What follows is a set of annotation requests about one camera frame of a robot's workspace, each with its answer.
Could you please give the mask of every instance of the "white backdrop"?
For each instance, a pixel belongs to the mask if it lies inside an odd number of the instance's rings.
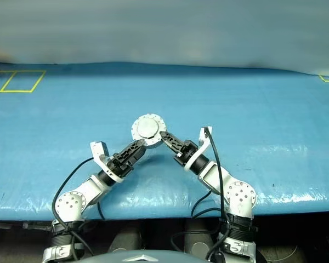
[[[0,0],[0,61],[267,67],[329,76],[329,0]]]

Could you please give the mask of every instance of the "dark floor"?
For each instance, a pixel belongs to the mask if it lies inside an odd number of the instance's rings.
[[[207,228],[213,228],[217,219],[206,219]],[[268,260],[277,260],[294,254],[282,263],[329,262],[329,213],[288,216],[265,216],[255,219],[259,227],[256,240],[258,250]],[[117,232],[128,222],[92,222],[85,239],[96,254],[107,252]],[[10,222],[11,229],[0,229],[0,263],[41,262],[42,253],[49,245],[49,232],[23,229],[23,222]],[[183,230],[184,220],[162,219],[141,222],[143,246],[146,249],[170,249],[169,238]],[[30,222],[28,227],[36,227]]]

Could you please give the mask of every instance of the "blue table surface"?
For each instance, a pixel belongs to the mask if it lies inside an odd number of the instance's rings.
[[[222,165],[251,184],[256,214],[329,211],[329,83],[319,76],[260,69],[132,63],[6,65],[44,70],[31,93],[0,93],[0,220],[51,220],[51,201],[73,168],[131,142],[141,115],[160,115],[178,138],[213,126]],[[18,72],[5,90],[30,90],[41,73]],[[0,73],[0,89],[11,73]],[[207,156],[213,158],[212,150]],[[147,150],[101,201],[107,219],[178,218],[207,192],[164,145]],[[77,187],[95,163],[65,187]],[[219,205],[210,196],[198,211]],[[98,218],[95,206],[86,213]]]

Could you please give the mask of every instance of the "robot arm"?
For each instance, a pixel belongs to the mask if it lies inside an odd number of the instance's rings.
[[[71,231],[79,231],[84,222],[82,213],[85,209],[101,200],[115,183],[121,183],[133,165],[144,155],[146,146],[144,140],[133,141],[121,153],[109,157],[104,142],[90,144],[94,161],[101,171],[92,175],[78,188],[63,193],[55,204],[56,212]],[[44,251],[43,263],[72,260],[72,235],[57,220],[53,221],[51,246]],[[76,254],[83,255],[84,247],[75,244]]]
[[[175,153],[174,159],[184,167],[184,170],[194,172],[198,179],[217,195],[220,194],[218,169],[221,169],[224,199],[229,205],[226,212],[230,221],[230,224],[223,227],[222,232],[225,232],[227,227],[230,232],[220,250],[226,254],[227,262],[229,262],[228,258],[237,256],[241,260],[248,257],[248,262],[256,262],[256,244],[253,242],[256,228],[252,226],[252,208],[256,203],[255,190],[248,183],[234,178],[223,167],[218,167],[216,162],[210,161],[203,155],[210,145],[204,128],[200,130],[200,148],[192,141],[182,142],[166,131],[161,132],[161,136],[163,142]]]

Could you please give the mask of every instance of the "round white object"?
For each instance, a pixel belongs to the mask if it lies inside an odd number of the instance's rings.
[[[133,140],[144,139],[146,147],[154,148],[162,142],[160,132],[167,130],[163,119],[156,114],[140,116],[132,125]]]

